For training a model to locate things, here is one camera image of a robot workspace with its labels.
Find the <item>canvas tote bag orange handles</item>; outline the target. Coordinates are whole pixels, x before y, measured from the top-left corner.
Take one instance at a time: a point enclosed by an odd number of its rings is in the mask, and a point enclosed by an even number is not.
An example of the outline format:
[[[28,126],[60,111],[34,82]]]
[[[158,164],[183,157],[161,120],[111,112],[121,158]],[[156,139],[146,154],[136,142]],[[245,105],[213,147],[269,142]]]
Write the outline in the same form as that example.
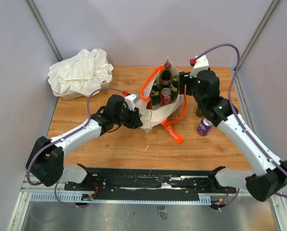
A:
[[[139,108],[140,120],[143,123],[141,129],[143,131],[148,133],[153,127],[161,124],[169,136],[175,142],[181,144],[184,141],[184,138],[174,130],[173,124],[181,120],[185,115],[187,108],[186,95],[178,95],[177,99],[171,101],[168,105],[162,106],[158,103],[157,105],[153,105],[151,109],[147,108],[147,105],[150,103],[149,97],[153,83],[157,81],[157,85],[160,87],[160,76],[166,66],[169,67],[172,76],[179,74],[179,70],[173,65],[172,61],[167,58],[164,64],[158,66],[143,84],[139,94],[140,99],[135,106]],[[176,119],[169,120],[169,116],[180,106],[183,107],[181,114]]]

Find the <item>green bottle gold foil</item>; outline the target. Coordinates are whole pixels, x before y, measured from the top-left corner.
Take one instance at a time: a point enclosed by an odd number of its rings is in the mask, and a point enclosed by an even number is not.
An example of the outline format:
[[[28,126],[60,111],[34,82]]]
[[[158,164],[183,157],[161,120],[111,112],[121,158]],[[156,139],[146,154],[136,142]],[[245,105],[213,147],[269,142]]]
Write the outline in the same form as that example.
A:
[[[203,113],[202,113],[202,110],[201,108],[198,106],[197,109],[196,109],[196,115],[200,118],[203,118]]]

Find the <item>purple soda can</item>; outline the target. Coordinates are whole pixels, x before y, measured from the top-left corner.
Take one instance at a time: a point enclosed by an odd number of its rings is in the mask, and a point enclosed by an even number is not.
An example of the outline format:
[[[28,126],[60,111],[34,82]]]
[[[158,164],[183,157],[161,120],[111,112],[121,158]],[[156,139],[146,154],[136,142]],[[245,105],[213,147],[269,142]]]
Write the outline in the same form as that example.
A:
[[[200,136],[207,136],[212,128],[213,128],[212,122],[203,117],[197,127],[197,133]]]

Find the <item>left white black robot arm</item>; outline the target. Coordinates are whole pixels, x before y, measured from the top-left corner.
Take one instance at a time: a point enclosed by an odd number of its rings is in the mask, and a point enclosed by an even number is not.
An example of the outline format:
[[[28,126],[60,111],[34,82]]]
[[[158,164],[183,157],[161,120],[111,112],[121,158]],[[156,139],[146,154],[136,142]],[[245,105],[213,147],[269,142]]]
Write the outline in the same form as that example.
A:
[[[67,165],[64,159],[75,149],[88,141],[112,132],[114,126],[125,126],[137,129],[143,124],[140,120],[139,109],[135,106],[139,100],[138,94],[125,97],[112,95],[105,106],[99,108],[88,119],[72,130],[53,137],[38,138],[26,163],[27,181],[33,185],[30,175],[46,187],[59,181],[75,183],[81,190],[92,186],[92,178],[83,165]]]

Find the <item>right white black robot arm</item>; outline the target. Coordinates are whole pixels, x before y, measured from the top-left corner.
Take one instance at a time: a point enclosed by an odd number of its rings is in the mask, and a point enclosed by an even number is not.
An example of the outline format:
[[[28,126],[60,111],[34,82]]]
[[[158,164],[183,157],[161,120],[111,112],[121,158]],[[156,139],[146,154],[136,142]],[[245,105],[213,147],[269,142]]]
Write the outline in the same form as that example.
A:
[[[208,175],[208,188],[217,193],[224,187],[247,190],[264,202],[287,185],[287,160],[269,150],[247,126],[232,102],[220,96],[220,80],[210,70],[193,76],[180,72],[180,94],[193,96],[204,118],[221,130],[239,148],[252,166],[240,171],[220,166]]]

